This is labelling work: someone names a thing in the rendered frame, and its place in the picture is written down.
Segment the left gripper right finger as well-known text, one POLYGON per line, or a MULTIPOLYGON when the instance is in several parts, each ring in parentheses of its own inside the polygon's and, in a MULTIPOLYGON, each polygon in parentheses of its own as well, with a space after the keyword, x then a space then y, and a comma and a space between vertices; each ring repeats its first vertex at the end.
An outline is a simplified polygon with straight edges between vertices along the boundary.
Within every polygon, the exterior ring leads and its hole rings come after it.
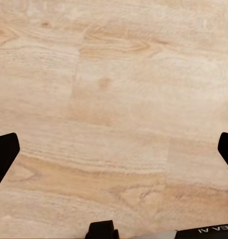
POLYGON ((223 132, 221 134, 219 145, 218 145, 218 151, 223 157, 223 159, 226 161, 226 163, 228 164, 228 133, 227 132, 223 132))

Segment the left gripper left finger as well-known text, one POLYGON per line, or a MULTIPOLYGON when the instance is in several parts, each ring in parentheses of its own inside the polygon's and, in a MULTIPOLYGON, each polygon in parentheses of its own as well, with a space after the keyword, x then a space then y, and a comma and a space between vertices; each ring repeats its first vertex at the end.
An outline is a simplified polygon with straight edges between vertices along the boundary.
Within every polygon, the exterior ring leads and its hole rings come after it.
POLYGON ((20 144, 15 132, 0 136, 0 182, 20 151, 20 144))

